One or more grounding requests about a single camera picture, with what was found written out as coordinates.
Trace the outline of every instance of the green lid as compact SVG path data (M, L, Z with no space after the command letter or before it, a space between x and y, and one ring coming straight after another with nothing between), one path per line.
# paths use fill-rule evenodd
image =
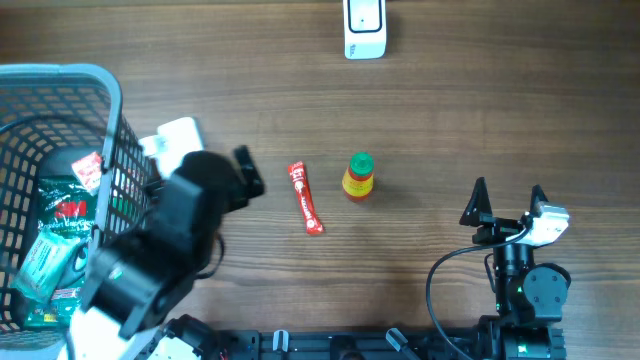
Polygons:
M373 158L367 153L357 153L351 158L351 171L357 176L367 176L373 172Z

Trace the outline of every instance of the yellow and red can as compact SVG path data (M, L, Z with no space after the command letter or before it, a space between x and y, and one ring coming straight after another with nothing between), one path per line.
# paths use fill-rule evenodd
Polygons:
M362 201L373 190L373 158L361 152L353 155L342 178L342 189L351 201Z

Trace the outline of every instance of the wooden table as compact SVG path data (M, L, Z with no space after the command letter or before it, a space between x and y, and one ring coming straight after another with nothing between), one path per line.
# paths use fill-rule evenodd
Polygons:
M225 218L223 266L173 316L265 331L429 326L427 271L471 245L474 230L457 222L485 176L497 216L527 210L538 183L572 215L536 252L574 278L561 323L570 358L636 358L640 7L387 9L387 54L360 62L342 55L338 2L3 10L0 62L101 64L138 135L191 115L209 149L250 147L267 194ZM360 205L340 187L358 151L376 161ZM321 237L305 234L287 175L299 160ZM445 325L494 312L482 256L437 273Z

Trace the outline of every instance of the gray basket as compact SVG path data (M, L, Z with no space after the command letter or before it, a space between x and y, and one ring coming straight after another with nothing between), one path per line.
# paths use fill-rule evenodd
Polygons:
M73 161L91 151L102 154L90 251L149 203L142 184L151 164L121 110L120 86L101 67L0 66L0 126L22 122L0 135L0 358L51 349L62 339L60 331L23 330L25 299L9 288L37 236L38 178L72 174Z

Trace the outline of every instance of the red snack stick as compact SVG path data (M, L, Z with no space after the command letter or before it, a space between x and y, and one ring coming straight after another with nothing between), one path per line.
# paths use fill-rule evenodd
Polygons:
M289 165L289 176L293 182L293 188L296 190L296 195L298 195L298 202L300 203L300 210L304 216L307 234L322 234L324 232L324 226L320 223L316 215L316 210L313 207L311 189L309 189L307 173L305 172L302 161Z

